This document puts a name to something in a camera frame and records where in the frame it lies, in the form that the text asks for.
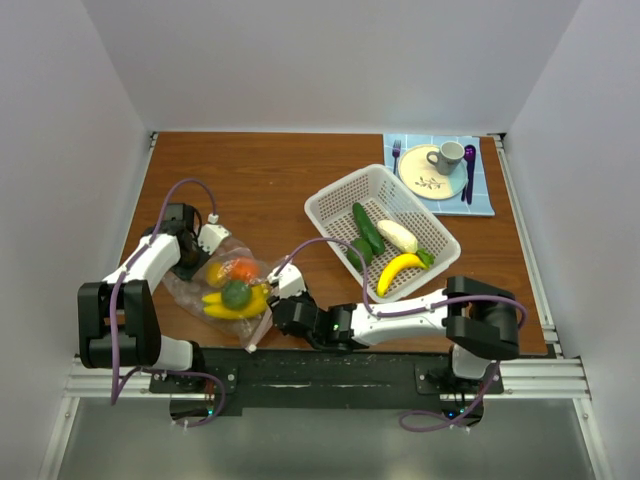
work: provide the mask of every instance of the gray mug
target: gray mug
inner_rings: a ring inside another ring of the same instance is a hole
[[[458,142],[444,142],[437,151],[427,153],[427,162],[440,175],[451,175],[464,158],[464,147]]]

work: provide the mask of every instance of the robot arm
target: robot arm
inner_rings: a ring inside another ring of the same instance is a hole
[[[112,367],[111,332],[105,319],[109,317],[113,286],[123,270],[126,275],[117,299],[118,312],[126,319],[124,326],[118,329],[121,366],[185,371],[199,362],[199,352],[195,351],[199,350],[197,344],[160,334],[151,297],[170,270],[183,280],[191,279],[230,235],[223,226],[217,225],[215,215],[209,215],[208,223],[201,225],[196,235],[194,214],[195,209],[189,205],[169,205],[153,241],[153,229],[150,228],[122,267],[102,282],[85,283],[80,287],[80,358],[87,368]],[[124,265],[143,249],[127,270]]]
[[[362,303],[322,310],[293,265],[287,265],[278,275],[272,273],[269,281],[274,287],[268,300],[274,325],[285,334],[306,339],[318,350],[348,353],[398,338],[441,335],[455,344],[451,357],[454,375],[470,379],[481,378],[492,360],[510,360],[519,355],[517,315],[510,305],[472,302],[468,315],[460,303],[408,315],[400,313],[458,296],[514,299],[510,292],[466,277],[451,277],[446,288],[419,298],[373,305],[373,314]],[[394,313],[400,316],[389,317]]]

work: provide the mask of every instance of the clear plastic bag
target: clear plastic bag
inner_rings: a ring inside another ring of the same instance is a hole
[[[260,321],[269,314],[267,276],[276,267],[254,258],[234,237],[223,240],[190,281],[168,272],[162,282],[176,303],[248,347]]]

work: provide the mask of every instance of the blue placemat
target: blue placemat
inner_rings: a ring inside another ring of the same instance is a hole
[[[436,145],[440,146],[444,142],[459,142],[462,145],[473,145],[476,147],[476,166],[473,179],[473,198],[471,205],[460,200],[461,194],[455,195],[447,200],[427,200],[418,197],[426,207],[436,215],[478,215],[485,217],[493,217],[496,213],[493,211],[491,201],[489,200],[489,190],[487,189],[487,180],[484,177],[484,165],[482,163],[482,154],[480,152],[480,139],[478,137],[454,137],[441,135],[406,135],[403,133],[384,133],[382,135],[384,143],[384,164],[393,171],[394,158],[391,155],[391,148],[395,140],[402,142],[402,151],[400,157],[407,151],[417,145]]]

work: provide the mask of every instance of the white wall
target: white wall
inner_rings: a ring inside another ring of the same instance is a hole
[[[146,134],[79,0],[2,2],[0,65],[0,476],[22,479],[77,351],[77,289],[120,254]]]
[[[506,131],[579,0],[83,0],[148,127]]]
[[[619,478],[640,477],[640,3],[583,0],[507,135],[565,349]]]

